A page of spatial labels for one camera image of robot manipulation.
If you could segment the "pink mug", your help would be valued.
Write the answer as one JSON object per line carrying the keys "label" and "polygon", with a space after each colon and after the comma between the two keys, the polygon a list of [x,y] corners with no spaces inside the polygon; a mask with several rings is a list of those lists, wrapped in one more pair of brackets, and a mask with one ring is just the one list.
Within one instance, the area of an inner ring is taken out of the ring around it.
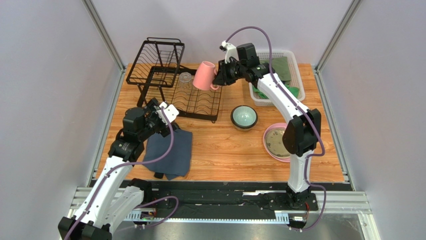
{"label": "pink mug", "polygon": [[217,90],[219,87],[213,84],[216,75],[216,66],[212,62],[203,61],[196,70],[192,84],[202,91]]}

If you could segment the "clear drinking glass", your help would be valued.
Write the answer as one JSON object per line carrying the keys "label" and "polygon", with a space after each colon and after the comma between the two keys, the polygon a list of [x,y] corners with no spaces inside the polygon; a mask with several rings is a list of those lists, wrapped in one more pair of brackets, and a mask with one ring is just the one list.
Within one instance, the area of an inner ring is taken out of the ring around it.
{"label": "clear drinking glass", "polygon": [[193,76],[189,72],[182,72],[178,80],[178,89],[185,93],[191,93],[193,88]]}

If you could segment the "light blue ribbed bowl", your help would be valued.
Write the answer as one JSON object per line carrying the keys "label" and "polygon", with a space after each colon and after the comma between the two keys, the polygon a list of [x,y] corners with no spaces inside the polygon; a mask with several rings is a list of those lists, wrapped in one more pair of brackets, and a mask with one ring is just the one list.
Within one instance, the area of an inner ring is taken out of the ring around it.
{"label": "light blue ribbed bowl", "polygon": [[247,130],[256,125],[258,121],[258,115],[252,107],[247,105],[240,105],[232,110],[230,119],[236,128]]}

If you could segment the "brown speckled bowl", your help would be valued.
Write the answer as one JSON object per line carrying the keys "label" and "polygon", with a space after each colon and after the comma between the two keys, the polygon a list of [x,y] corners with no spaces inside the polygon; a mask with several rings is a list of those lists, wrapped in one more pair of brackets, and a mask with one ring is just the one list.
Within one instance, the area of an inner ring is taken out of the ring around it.
{"label": "brown speckled bowl", "polygon": [[238,113],[230,116],[232,125],[240,131],[251,130],[258,122],[258,116],[255,114]]}

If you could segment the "clear glass plate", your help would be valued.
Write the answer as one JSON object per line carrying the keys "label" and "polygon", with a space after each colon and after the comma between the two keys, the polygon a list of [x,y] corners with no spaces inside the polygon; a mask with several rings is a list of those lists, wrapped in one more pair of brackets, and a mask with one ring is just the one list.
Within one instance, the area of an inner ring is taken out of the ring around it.
{"label": "clear glass plate", "polygon": [[290,153],[285,148],[283,143],[284,132],[285,132],[284,127],[272,128],[266,133],[266,137],[265,137],[266,149],[274,157],[277,157],[280,159],[285,159],[290,157]]}

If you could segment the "large pink plate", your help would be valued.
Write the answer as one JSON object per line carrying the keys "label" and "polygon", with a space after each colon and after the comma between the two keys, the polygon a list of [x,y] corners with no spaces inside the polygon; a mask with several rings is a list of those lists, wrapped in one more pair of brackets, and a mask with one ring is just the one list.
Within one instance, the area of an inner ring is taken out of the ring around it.
{"label": "large pink plate", "polygon": [[267,153],[274,159],[289,163],[291,154],[283,143],[283,135],[287,128],[284,122],[270,125],[263,134],[263,145]]}

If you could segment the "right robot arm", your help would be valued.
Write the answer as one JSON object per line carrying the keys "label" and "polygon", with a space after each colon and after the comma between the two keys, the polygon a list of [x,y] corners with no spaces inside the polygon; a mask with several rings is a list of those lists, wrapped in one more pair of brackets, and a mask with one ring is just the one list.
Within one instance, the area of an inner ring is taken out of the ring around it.
{"label": "right robot arm", "polygon": [[284,117],[287,127],[282,141],[290,153],[285,200],[293,209],[305,206],[311,193],[308,168],[320,140],[321,113],[297,100],[279,79],[271,62],[260,63],[252,43],[234,46],[223,41],[220,49],[225,52],[225,58],[219,61],[213,84],[229,86],[245,79],[265,94]]}

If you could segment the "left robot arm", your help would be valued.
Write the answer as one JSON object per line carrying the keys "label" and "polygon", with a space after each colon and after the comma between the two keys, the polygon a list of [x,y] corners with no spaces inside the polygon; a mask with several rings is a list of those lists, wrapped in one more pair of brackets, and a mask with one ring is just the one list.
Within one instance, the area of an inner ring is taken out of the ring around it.
{"label": "left robot arm", "polygon": [[[124,178],[135,165],[161,161],[172,150],[175,141],[174,121],[179,111],[173,104],[158,103],[153,98],[143,107],[126,111],[123,127],[111,145],[101,176],[72,217],[63,217],[58,231],[63,240],[111,240],[117,228],[135,208],[143,208],[149,182],[134,179],[133,184],[114,199]],[[154,134],[170,136],[170,144],[161,156],[138,161],[144,141]]]}

